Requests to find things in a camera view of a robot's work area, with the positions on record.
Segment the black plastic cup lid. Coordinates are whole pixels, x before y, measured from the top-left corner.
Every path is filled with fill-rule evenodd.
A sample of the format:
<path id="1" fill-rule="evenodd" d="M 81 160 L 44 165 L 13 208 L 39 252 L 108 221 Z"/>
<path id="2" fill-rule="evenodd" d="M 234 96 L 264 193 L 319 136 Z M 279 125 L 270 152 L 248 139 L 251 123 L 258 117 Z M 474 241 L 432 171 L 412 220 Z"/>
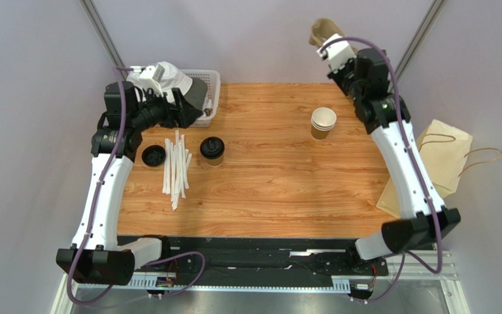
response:
<path id="1" fill-rule="evenodd" d="M 224 155 L 225 147 L 219 137 L 208 137 L 201 142 L 199 151 L 205 159 L 215 160 Z"/>

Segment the brown paper coffee cup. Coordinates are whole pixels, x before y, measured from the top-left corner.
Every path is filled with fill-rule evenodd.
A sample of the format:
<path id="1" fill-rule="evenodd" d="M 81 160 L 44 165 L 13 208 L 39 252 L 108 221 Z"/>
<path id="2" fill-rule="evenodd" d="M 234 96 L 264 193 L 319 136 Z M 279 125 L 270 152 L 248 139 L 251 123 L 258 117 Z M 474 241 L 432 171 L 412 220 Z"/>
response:
<path id="1" fill-rule="evenodd" d="M 204 158 L 206 163 L 211 167 L 218 167 L 224 162 L 224 155 L 220 155 L 216 158 Z"/>

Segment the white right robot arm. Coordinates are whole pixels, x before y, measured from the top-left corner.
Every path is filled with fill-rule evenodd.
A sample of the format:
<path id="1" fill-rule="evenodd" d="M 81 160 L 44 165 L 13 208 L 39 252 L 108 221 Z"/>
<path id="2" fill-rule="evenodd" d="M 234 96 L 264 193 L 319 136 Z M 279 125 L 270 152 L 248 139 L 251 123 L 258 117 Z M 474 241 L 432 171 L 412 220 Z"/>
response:
<path id="1" fill-rule="evenodd" d="M 358 257 L 372 260 L 403 253 L 448 235 L 460 223 L 460 213 L 446 207 L 430 181 L 405 102 L 396 112 L 395 96 L 388 91 L 386 54 L 374 48 L 354 52 L 346 47 L 328 48 L 323 55 L 331 69 L 328 77 L 353 99 L 357 118 L 381 152 L 399 202 L 399 219 L 356 241 Z"/>

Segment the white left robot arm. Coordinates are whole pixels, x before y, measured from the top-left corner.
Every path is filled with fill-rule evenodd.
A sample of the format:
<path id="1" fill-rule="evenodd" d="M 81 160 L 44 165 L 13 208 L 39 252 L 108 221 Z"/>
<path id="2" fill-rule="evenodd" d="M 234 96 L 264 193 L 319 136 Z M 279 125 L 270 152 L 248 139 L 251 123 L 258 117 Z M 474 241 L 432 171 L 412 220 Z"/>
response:
<path id="1" fill-rule="evenodd" d="M 103 98 L 106 110 L 92 136 L 92 175 L 82 220 L 70 247 L 58 249 L 56 264 L 77 283 L 126 285 L 134 271 L 159 260 L 167 244 L 161 235 L 118 244 L 122 196 L 142 133 L 155 126 L 188 128 L 203 112 L 180 88 L 159 95 L 131 82 L 113 82 Z"/>

